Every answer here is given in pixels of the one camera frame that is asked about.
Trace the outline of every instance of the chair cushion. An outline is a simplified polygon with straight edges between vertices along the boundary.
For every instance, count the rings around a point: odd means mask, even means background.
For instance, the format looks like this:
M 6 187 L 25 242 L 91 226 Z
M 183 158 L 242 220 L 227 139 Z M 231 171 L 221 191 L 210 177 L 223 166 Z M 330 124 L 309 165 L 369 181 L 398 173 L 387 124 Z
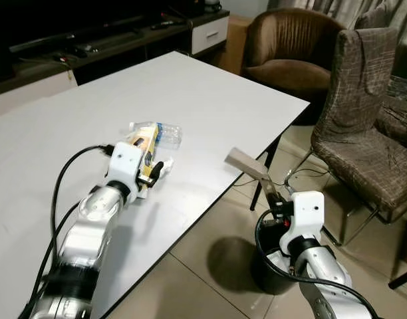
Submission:
M 391 212 L 407 202 L 407 149 L 376 129 L 342 142 L 312 136 L 315 153 L 360 196 Z
M 375 126 L 381 133 L 407 148 L 407 102 L 391 96 L 383 97 Z
M 299 60 L 269 60 L 245 69 L 254 80 L 310 102 L 327 93 L 331 78 L 330 71 Z

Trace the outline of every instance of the trash bin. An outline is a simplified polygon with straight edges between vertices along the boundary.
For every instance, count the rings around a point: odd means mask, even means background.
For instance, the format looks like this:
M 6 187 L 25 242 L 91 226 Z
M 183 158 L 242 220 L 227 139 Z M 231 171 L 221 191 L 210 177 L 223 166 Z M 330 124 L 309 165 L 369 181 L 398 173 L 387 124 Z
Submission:
M 283 263 L 279 245 L 280 238 L 286 233 L 288 226 L 281 219 L 265 221 L 264 218 L 268 214 L 270 211 L 262 214 L 255 228 L 257 248 L 251 261 L 251 275 L 261 290 L 276 295 L 289 290 L 295 281 L 273 270 L 273 261 L 275 261 L 277 268 L 288 272 L 288 265 Z

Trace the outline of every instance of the brown leather armchair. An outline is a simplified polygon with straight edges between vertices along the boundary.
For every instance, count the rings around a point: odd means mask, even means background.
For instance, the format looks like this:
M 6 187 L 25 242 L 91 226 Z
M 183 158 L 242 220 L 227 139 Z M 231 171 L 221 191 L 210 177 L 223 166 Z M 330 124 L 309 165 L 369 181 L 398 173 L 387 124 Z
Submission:
M 343 29 L 316 11 L 265 12 L 248 28 L 242 75 L 311 102 L 298 123 L 315 124 L 329 87 L 337 35 Z

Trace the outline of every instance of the wall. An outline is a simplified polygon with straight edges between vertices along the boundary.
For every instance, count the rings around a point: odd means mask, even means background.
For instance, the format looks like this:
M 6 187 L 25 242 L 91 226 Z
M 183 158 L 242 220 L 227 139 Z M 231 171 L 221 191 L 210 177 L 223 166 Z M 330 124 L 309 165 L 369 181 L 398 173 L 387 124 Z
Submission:
M 267 10 L 269 0 L 220 0 L 220 2 L 232 15 L 254 18 Z

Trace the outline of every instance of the patterned chair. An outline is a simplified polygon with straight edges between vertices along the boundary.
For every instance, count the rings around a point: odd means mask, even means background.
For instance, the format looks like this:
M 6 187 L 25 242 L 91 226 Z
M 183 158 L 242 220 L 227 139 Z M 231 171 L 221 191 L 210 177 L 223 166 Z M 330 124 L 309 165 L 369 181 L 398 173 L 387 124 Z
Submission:
M 290 176 L 315 154 L 370 209 L 368 219 L 346 241 L 344 214 L 337 245 L 351 241 L 373 217 L 393 223 L 407 211 L 407 148 L 374 127 L 395 48 L 394 29 L 339 33 L 331 87 L 311 136 L 311 149 L 285 178 L 288 185 Z
M 387 1 L 362 14 L 355 29 L 385 28 L 390 25 L 391 10 Z M 386 96 L 382 98 L 375 126 L 384 135 L 407 147 L 407 79 L 391 76 Z

